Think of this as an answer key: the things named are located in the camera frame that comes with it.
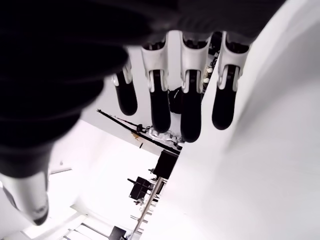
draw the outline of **metal pole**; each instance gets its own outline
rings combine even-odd
[[[154,188],[153,188],[153,190],[152,190],[152,192],[150,194],[150,197],[149,197],[148,201],[146,202],[146,205],[145,205],[145,207],[144,207],[144,209],[142,211],[141,217],[139,218],[138,223],[136,224],[136,226],[135,226],[135,228],[134,228],[134,230],[133,230],[133,232],[132,232],[132,234],[130,236],[130,239],[132,239],[134,234],[139,231],[140,226],[141,226],[145,216],[147,215],[149,207],[150,207],[153,199],[155,198],[155,196],[156,196],[156,194],[158,192],[158,189],[160,188],[161,183],[162,183],[163,180],[164,179],[162,177],[159,177],[159,179],[157,180],[156,185],[154,186]]]

